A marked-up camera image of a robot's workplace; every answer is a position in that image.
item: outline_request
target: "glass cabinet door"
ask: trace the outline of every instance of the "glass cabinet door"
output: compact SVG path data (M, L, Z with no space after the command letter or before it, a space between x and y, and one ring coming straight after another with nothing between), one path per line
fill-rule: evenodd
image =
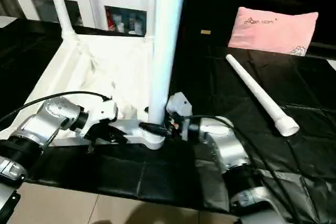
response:
M53 0L18 0L27 19L59 22ZM65 0L73 25L95 27L90 0Z
M58 22L58 16L53 0L31 0L36 12L42 21ZM72 25L83 26L78 3L72 0L65 0L69 18Z
M126 34L145 35L146 12L105 6L108 29Z

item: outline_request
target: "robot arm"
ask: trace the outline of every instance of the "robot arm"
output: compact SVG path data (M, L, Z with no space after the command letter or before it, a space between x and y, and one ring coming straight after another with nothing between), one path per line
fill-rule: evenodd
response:
M7 140L0 141L0 223L6 223L12 215L20 199L16 190L59 130L70 129L83 137L100 120L116 119L117 113L112 100L84 112L68 99L57 97L44 102Z

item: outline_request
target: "white plastic part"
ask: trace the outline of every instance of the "white plastic part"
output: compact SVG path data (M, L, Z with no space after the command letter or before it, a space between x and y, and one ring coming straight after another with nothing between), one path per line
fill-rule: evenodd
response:
M246 86L255 95L261 105L265 108L267 113L275 122L275 127L282 136L291 136L298 132L299 125L293 118L289 117L284 111L275 103L275 101L262 89L262 87L250 76L250 74L239 64L239 62L232 56L227 55L226 60L234 68L240 78L245 82Z
M62 27L62 38L77 39L76 33L71 26L70 18L68 15L68 11L65 7L64 0L54 0L54 4L60 25Z
M152 39L154 37L155 3L156 0L148 0L147 24L146 24L146 38L148 39Z
M161 124L168 100L177 32L183 0L158 0L151 75L149 122Z
M109 119L112 120L115 118L117 113L117 105L114 101L104 101L96 105L94 109L88 111L89 116L82 130L77 132L78 137L84 137L88 133L89 129L99 123L100 120Z
M169 97L167 106L167 112L171 115L174 112L180 116L192 115L192 105L182 92L178 92Z

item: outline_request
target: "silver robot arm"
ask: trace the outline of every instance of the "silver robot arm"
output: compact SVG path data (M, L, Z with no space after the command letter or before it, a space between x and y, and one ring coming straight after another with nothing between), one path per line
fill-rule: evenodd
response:
M226 118L219 117L233 126ZM210 145L216 153L217 163L227 187L230 211L242 224L284 224L275 199L262 184L260 174L251 166L249 157L232 129L209 118L191 119L182 134L186 140L197 138Z
M0 141L0 223L12 215L21 186L31 167L60 130L71 129L79 137L104 119L116 119L117 106L112 100L84 112L64 97L49 99L38 112L28 117L7 140Z

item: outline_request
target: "white pvc pipe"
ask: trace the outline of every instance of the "white pvc pipe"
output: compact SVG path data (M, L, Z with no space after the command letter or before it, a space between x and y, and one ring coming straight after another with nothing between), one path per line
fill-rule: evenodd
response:
M64 0L54 0L54 4L62 28L62 38L76 38L76 33L71 26L70 18Z
M155 28L155 2L156 0L147 0L147 23L146 23L146 37L154 37Z
M275 126L282 136L291 136L299 129L299 125L293 118L289 117L275 103L275 101L262 89L262 87L249 75L249 73L239 64L232 56L226 56L227 61L234 68L240 78L245 82L246 86L252 91L261 105L275 122Z
M163 122L183 0L157 0L149 122Z

